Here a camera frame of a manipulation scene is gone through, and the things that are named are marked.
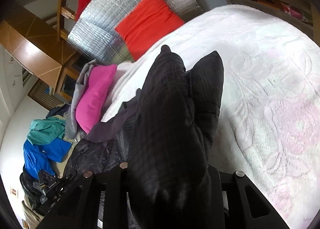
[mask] metal screw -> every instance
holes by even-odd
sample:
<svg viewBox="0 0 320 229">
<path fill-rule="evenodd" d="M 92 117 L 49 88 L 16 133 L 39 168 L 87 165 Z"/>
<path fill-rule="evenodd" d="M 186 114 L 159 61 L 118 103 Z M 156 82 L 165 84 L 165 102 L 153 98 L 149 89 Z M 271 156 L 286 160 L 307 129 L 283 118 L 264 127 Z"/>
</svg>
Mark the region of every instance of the metal screw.
<svg viewBox="0 0 320 229">
<path fill-rule="evenodd" d="M 244 175 L 245 175 L 245 173 L 244 173 L 243 171 L 241 171 L 241 170 L 237 170 L 237 171 L 236 171 L 236 176 L 238 176 L 238 177 L 244 177 Z"/>
<path fill-rule="evenodd" d="M 85 178 L 89 178 L 89 177 L 91 177 L 92 175 L 93 175 L 93 173 L 92 173 L 92 171 L 90 171 L 90 170 L 88 170 L 88 171 L 86 171 L 86 172 L 83 173 L 83 176 L 84 176 Z"/>
<path fill-rule="evenodd" d="M 128 167 L 128 162 L 122 162 L 121 164 L 120 164 L 120 168 L 122 168 L 122 169 L 125 169 L 125 168 L 127 168 Z"/>
</svg>

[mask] white blanket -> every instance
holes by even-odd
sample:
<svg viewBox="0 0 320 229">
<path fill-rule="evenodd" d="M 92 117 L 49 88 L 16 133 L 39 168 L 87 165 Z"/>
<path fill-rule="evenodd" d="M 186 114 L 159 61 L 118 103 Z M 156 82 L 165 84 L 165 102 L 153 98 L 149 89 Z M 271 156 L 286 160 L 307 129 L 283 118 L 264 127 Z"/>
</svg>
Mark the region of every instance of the white blanket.
<svg viewBox="0 0 320 229">
<path fill-rule="evenodd" d="M 221 114 L 211 164 L 243 170 L 290 228 L 307 228 L 320 208 L 320 48 L 292 25 L 228 5 L 154 44 L 115 84 L 102 121 L 142 88 L 162 45 L 187 70 L 217 50 L 224 65 Z"/>
</svg>

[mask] gray panel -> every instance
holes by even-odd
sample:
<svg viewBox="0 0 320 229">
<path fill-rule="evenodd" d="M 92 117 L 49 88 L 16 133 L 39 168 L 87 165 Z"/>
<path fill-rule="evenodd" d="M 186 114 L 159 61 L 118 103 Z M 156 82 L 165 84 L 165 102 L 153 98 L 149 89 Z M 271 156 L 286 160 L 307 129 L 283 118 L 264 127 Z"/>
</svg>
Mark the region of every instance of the gray panel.
<svg viewBox="0 0 320 229">
<path fill-rule="evenodd" d="M 114 30 L 140 0 L 91 0 L 71 30 L 68 41 L 92 58 L 118 64 L 131 56 Z M 165 0 L 184 21 L 202 13 L 196 0 Z"/>
</svg>

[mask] teal cloth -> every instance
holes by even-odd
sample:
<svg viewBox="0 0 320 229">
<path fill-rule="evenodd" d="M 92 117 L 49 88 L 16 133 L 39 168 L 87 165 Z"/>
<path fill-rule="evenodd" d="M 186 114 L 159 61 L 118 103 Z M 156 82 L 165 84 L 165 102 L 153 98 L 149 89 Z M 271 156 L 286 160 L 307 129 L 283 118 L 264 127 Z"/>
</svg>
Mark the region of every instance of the teal cloth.
<svg viewBox="0 0 320 229">
<path fill-rule="evenodd" d="M 62 139 L 65 133 L 65 122 L 57 117 L 33 120 L 27 139 L 32 145 L 48 145 L 55 138 Z"/>
</svg>

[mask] pink pillow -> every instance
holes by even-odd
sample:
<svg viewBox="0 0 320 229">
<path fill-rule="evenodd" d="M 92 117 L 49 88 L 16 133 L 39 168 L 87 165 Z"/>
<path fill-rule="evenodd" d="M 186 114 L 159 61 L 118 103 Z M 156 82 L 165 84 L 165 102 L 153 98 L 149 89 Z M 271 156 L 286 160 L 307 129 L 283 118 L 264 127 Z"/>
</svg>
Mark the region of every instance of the pink pillow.
<svg viewBox="0 0 320 229">
<path fill-rule="evenodd" d="M 76 108 L 76 120 L 86 133 L 100 121 L 101 108 L 116 70 L 117 65 L 99 65 L 91 70 L 87 88 Z"/>
</svg>

